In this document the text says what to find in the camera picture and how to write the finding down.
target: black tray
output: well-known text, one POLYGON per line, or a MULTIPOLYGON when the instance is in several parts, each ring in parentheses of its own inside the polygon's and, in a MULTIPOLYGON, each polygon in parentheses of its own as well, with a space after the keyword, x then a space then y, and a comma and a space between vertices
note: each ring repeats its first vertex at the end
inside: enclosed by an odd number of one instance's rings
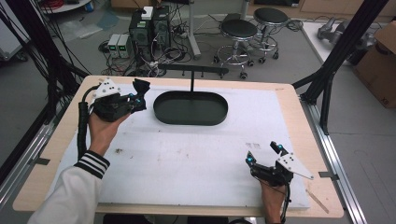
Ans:
POLYGON ((227 101, 214 92, 167 91, 154 101, 155 117, 167 124, 216 125, 227 112, 227 101))

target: gray floor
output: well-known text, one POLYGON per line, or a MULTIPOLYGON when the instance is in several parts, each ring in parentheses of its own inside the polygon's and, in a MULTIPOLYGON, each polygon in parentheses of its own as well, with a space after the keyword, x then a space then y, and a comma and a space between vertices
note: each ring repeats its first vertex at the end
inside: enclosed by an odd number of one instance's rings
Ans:
MULTIPOLYGON (((84 18, 82 24, 89 25, 97 24, 109 15, 108 11, 98 8, 93 13, 74 10, 58 16, 58 19, 63 22, 84 18)), ((127 18, 113 20, 112 17, 112 22, 107 20, 108 26, 104 31, 86 39, 68 41, 67 46, 92 74, 101 74, 106 69, 106 60, 97 47, 108 40, 111 34, 127 32, 127 18)), ((197 19, 196 24, 199 26, 209 19, 197 19)), ((210 21, 204 27, 217 27, 217 24, 210 21)), ((196 38, 203 57, 188 64, 217 66, 213 64, 216 49, 231 43, 220 35, 197 35, 196 38)), ((269 58, 265 64, 260 64, 257 63, 260 53, 253 52, 256 63, 253 67, 247 67, 248 77, 242 81, 293 83, 319 69, 321 62, 302 32, 285 28, 276 35, 276 39, 281 46, 279 59, 269 58)), ((59 39, 54 41, 60 46, 59 39)), ((230 73, 224 77, 224 81, 241 80, 239 72, 239 68, 230 67, 230 73)), ((0 162, 3 163, 46 103, 47 86, 31 61, 3 63, 0 74, 0 92, 3 95, 0 98, 0 119, 3 123, 0 129, 0 162)), ((183 78, 181 74, 172 72, 165 77, 183 78)), ((219 76, 205 74, 204 78, 219 79, 219 76)), ((306 86, 297 92, 303 93, 305 89, 306 86)), ((342 66, 339 69, 333 82, 329 131, 368 223, 396 223, 395 121, 396 110, 384 108, 353 74, 352 67, 342 66)), ((30 216, 12 209, 14 197, 15 193, 0 211, 0 223, 24 223, 30 216)), ((175 218, 157 217, 156 223, 172 223, 175 218)), ((101 222, 102 215, 98 215, 95 223, 101 222)), ((180 217, 176 222, 182 223, 186 223, 185 217, 180 217)), ((347 215, 337 219, 289 217, 288 223, 349 223, 349 219, 347 215)))

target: person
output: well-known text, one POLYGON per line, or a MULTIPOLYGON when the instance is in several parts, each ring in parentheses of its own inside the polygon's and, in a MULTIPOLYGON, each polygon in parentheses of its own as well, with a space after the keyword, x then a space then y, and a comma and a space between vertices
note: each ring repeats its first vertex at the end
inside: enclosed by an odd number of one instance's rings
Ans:
MULTIPOLYGON (((91 144, 84 156, 72 167, 63 170, 54 191, 31 215, 28 224, 93 223, 102 186, 102 177, 110 162, 104 158, 119 126, 130 115, 114 122, 101 120, 92 113, 89 118, 91 144)), ((260 180, 262 204, 267 224, 280 222, 284 187, 270 187, 260 180)))

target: striped cuff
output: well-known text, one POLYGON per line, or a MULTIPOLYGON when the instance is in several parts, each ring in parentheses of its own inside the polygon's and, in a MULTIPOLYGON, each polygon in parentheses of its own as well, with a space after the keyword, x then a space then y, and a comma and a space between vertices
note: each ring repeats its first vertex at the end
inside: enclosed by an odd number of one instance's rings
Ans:
POLYGON ((74 165, 88 173, 102 179, 110 162, 95 152, 87 150, 82 158, 74 165))

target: sleeve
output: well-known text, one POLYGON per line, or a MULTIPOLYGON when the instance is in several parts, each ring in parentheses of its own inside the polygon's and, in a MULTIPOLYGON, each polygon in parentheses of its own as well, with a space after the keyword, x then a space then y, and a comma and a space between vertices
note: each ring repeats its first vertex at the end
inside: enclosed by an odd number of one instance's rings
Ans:
POLYGON ((54 191, 30 217, 29 224, 93 223, 102 177, 110 162, 87 151, 61 172, 54 191))

